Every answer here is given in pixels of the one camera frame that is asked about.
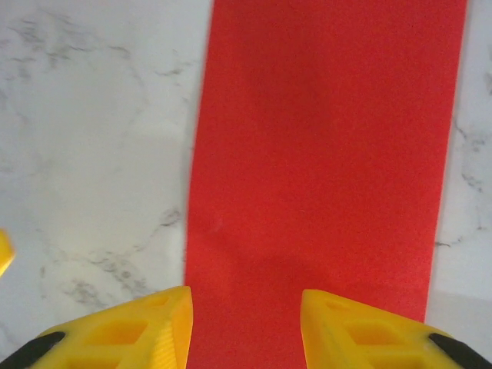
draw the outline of yellow 3d-printed part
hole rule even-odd
[[[425,324],[323,291],[302,296],[307,369],[458,369],[427,337]]]
[[[41,334],[66,336],[32,369],[185,369],[191,292],[176,287],[69,321]]]
[[[14,256],[15,252],[10,245],[7,234],[0,229],[0,276],[4,273],[10,263],[12,263]]]

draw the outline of black rubber tip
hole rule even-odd
[[[491,363],[461,341],[438,333],[429,334],[429,339],[463,369],[492,369]]]
[[[64,337],[64,332],[53,332],[37,337],[3,360],[0,369],[28,369]]]

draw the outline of yellow plastic piece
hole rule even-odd
[[[0,276],[14,260],[15,252],[5,231],[0,229]]]
[[[185,369],[193,325],[188,287],[176,287],[44,332],[65,338],[32,369]]]
[[[304,291],[301,332],[307,369],[460,368],[427,339],[448,334],[323,291]]]

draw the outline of red mat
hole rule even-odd
[[[215,0],[190,369],[305,367],[304,288],[424,318],[465,8]]]

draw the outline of white marble surface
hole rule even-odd
[[[0,0],[0,359],[182,282],[210,0]],[[492,0],[473,0],[427,320],[492,359]]]

